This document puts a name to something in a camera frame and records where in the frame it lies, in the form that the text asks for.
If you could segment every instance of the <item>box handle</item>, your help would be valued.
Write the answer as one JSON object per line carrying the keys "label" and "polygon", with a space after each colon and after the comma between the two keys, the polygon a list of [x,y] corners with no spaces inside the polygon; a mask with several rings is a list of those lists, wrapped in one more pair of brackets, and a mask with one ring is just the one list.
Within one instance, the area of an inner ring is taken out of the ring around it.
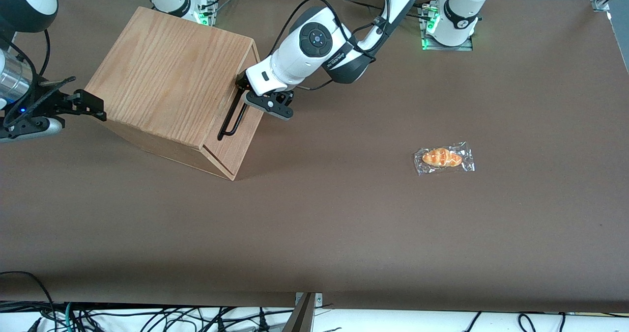
{"label": "box handle", "polygon": [[234,101],[231,103],[229,107],[229,111],[227,112],[227,116],[225,116],[225,120],[223,121],[223,126],[221,127],[221,131],[218,133],[218,140],[223,140],[224,136],[231,137],[236,134],[236,130],[238,130],[238,126],[240,126],[240,121],[242,121],[242,117],[245,115],[245,111],[247,110],[247,104],[242,104],[242,108],[240,109],[240,113],[238,114],[238,118],[236,118],[236,123],[231,128],[231,131],[227,131],[227,126],[229,126],[229,122],[236,111],[236,106],[238,106],[238,101],[240,101],[240,97],[242,97],[243,92],[245,90],[238,89],[236,93],[236,97],[234,97]]}

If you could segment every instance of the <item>white floor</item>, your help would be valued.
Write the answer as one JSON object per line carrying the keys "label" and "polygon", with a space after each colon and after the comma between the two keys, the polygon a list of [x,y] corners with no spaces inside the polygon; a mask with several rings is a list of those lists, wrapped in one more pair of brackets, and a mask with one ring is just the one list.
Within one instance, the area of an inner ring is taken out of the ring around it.
{"label": "white floor", "polygon": [[[265,308],[266,312],[282,310]],[[131,314],[136,312],[155,310],[107,310],[110,313]],[[218,312],[218,308],[204,308],[202,314],[205,319],[211,319]],[[257,307],[238,308],[225,318],[243,318],[258,315]],[[340,332],[464,332],[474,318],[474,312],[438,312],[438,311],[399,311],[399,310],[325,310],[318,309],[313,323],[313,332],[328,332],[341,328]],[[476,321],[473,332],[519,332],[517,325],[518,314],[483,312]],[[561,316],[555,314],[529,314],[537,332],[557,332]],[[36,312],[14,312],[0,314],[0,332],[25,332],[40,315]],[[139,332],[150,316],[110,317],[96,316],[94,319],[105,332]],[[270,326],[285,323],[289,314],[267,316]],[[186,321],[198,323],[193,318]],[[153,332],[162,330],[164,322],[156,326]],[[245,322],[233,326],[229,332],[250,332],[256,325]],[[39,332],[46,332],[54,328],[52,321],[42,319]],[[189,323],[175,323],[169,332],[194,332],[195,326]],[[210,332],[217,332],[216,325]],[[564,332],[629,332],[629,318],[599,317],[599,316],[566,316]]]}

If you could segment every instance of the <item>brown tabletop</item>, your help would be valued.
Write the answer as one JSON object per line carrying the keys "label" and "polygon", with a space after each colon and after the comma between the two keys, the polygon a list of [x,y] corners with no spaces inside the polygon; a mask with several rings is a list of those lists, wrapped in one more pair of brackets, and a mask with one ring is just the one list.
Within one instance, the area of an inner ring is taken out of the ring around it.
{"label": "brown tabletop", "polygon": [[[232,0],[218,27],[263,56],[299,1]],[[329,1],[350,29],[372,17]],[[85,86],[138,5],[60,0],[46,76]],[[409,18],[359,81],[297,91],[236,182],[86,116],[0,145],[0,270],[37,274],[58,301],[626,308],[629,76],[607,16],[587,0],[489,0],[483,16],[474,52],[423,51]],[[16,43],[39,65],[43,41]],[[458,141],[476,172],[418,177],[417,149]]]}

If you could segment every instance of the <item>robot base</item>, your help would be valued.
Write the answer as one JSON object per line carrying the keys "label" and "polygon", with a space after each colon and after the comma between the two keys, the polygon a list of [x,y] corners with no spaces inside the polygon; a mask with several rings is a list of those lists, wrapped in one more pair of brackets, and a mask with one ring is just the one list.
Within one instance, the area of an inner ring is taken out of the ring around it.
{"label": "robot base", "polygon": [[[436,1],[431,1],[430,5],[436,4]],[[419,19],[420,32],[422,33],[422,50],[438,50],[438,51],[471,51],[473,50],[472,37],[468,37],[462,45],[459,46],[444,46],[440,44],[432,35],[428,33],[428,30],[434,28],[434,23],[437,20],[437,12],[434,10],[424,10],[417,8],[417,12],[422,17],[430,18],[429,21],[425,19]]]}

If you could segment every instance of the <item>wooden box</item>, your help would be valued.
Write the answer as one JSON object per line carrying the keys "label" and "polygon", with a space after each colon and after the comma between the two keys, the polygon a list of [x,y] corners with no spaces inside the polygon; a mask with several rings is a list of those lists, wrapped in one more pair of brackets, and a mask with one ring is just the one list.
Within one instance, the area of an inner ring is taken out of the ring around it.
{"label": "wooden box", "polygon": [[249,37],[140,7],[86,90],[104,100],[103,124],[120,137],[234,180],[262,112],[247,108],[235,135],[218,141],[218,133],[236,75],[259,60]]}

